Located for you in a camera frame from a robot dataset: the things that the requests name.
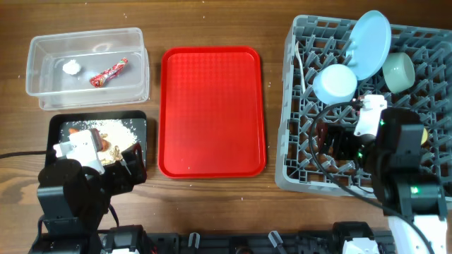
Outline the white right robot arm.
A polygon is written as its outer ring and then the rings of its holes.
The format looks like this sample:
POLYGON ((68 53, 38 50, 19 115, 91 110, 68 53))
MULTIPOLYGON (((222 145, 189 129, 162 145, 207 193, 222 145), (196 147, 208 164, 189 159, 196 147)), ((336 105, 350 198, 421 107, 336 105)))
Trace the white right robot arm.
POLYGON ((439 178, 420 167, 423 130, 420 123, 384 121, 366 145, 349 139, 350 156, 371 174, 374 204, 388 215, 398 250, 444 253, 446 201, 439 178))

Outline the red snack wrapper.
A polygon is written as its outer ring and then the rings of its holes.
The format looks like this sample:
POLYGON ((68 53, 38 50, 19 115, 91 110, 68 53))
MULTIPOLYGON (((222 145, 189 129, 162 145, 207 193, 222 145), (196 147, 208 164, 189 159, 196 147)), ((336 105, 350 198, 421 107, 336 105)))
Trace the red snack wrapper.
POLYGON ((124 70, 128 62, 129 60, 127 58, 122 58, 118 63, 113 65, 113 67, 108 68, 100 74, 92 77, 90 79, 90 84, 96 88, 103 87, 108 80, 118 76, 124 70))

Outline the mint green bowl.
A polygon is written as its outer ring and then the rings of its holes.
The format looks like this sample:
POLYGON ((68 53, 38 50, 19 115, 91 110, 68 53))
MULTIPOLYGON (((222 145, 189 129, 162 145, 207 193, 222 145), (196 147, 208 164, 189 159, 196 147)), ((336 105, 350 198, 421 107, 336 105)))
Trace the mint green bowl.
POLYGON ((404 52, 389 54, 382 70, 386 86, 392 93, 402 92, 414 85, 414 65, 411 58, 404 52))

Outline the orange carrot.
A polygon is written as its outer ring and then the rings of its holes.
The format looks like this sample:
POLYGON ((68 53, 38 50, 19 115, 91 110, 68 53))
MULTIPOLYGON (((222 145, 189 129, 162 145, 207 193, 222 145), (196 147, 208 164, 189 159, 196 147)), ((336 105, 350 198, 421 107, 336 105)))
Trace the orange carrot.
MULTIPOLYGON (((78 133, 80 132, 80 130, 76 129, 76 128, 70 128, 69 129, 69 133, 70 134, 74 134, 74 133, 78 133)), ((105 138, 107 137, 107 135, 101 135, 101 143, 102 143, 102 149, 100 150, 101 152, 106 152, 109 149, 109 142, 107 140, 105 140, 105 138)))

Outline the light blue bowl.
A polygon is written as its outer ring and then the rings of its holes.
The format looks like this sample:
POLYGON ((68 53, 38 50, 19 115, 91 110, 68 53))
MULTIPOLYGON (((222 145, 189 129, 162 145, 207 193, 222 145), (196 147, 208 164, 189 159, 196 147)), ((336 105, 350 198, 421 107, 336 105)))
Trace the light blue bowl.
POLYGON ((312 87, 324 104, 350 102, 357 89, 357 76, 346 65, 333 64, 316 75, 312 87))

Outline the white tissue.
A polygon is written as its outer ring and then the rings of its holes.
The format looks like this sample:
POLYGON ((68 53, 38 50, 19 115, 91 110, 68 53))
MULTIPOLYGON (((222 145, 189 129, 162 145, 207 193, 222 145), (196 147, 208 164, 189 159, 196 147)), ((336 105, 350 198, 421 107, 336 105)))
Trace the white tissue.
POLYGON ((76 75, 81 71, 81 65, 75 59, 72 59, 63 65, 62 70, 66 74, 76 75))

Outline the rice and peanut leftovers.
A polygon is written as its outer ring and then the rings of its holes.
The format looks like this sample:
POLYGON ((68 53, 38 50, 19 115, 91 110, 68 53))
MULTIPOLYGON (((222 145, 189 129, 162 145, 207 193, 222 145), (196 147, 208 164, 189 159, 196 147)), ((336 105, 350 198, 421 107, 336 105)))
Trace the rice and peanut leftovers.
POLYGON ((67 121, 60 126, 59 142, 69 141, 74 131, 96 128, 107 149, 98 152, 102 165, 113 164, 122 159, 121 153, 136 143, 140 143, 145 162, 147 123, 145 119, 105 119, 87 121, 67 121))

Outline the light blue plate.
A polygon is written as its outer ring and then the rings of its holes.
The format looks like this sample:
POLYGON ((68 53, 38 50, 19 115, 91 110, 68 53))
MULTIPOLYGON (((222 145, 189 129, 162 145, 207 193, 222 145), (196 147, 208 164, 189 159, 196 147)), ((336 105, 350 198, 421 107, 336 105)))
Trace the light blue plate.
POLYGON ((366 12, 352 29, 346 57, 347 66, 357 76, 365 80, 376 74, 383 66, 391 46, 391 26, 379 11, 366 12))

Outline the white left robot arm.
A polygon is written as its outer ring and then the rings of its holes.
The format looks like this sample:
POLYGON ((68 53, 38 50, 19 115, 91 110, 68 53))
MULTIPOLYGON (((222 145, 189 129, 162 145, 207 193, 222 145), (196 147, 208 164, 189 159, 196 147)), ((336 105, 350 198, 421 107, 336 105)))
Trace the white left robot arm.
POLYGON ((58 159, 38 175, 37 197, 44 214, 31 253, 156 253, 157 246, 141 225, 99 228, 112 211, 114 195, 144 183, 147 173, 142 148, 136 143, 123 159, 100 174, 75 159, 58 159))

